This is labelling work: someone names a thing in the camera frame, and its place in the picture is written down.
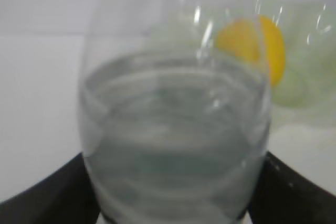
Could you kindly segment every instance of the yellow fruit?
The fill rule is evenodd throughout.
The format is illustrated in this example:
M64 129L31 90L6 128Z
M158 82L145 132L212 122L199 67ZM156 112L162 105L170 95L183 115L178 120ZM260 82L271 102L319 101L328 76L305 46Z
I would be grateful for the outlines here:
M281 80L285 70L285 43L280 29L268 17L261 16L260 25L264 35L270 83L274 87ZM215 47L246 61L258 61L260 57L254 24L243 19L219 31L215 38Z

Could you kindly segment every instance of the white table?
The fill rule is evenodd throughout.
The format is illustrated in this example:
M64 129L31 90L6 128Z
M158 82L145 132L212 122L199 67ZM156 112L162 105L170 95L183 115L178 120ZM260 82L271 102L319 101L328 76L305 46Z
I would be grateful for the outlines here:
M0 202L80 152L76 76L95 1L0 0Z

